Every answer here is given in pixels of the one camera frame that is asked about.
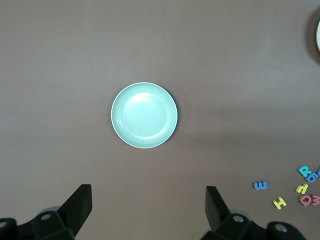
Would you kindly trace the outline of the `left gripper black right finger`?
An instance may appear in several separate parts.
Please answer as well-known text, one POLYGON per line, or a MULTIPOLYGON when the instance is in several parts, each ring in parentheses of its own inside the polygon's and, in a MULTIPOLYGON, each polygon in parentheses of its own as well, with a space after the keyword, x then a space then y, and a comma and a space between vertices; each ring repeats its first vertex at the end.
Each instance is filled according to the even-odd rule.
POLYGON ((215 186, 205 190, 205 214, 210 226, 203 240, 304 240, 293 225, 272 221, 266 228, 240 213, 232 213, 215 186))

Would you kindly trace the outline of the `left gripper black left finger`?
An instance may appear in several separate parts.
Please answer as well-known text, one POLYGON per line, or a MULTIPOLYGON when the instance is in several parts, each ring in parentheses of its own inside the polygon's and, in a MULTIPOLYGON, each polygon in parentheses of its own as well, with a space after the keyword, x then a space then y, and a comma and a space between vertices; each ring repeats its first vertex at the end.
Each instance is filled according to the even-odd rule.
POLYGON ((14 218, 0 219, 2 240, 74 240, 93 208, 92 186, 82 184, 60 206, 42 210, 18 225, 14 218))

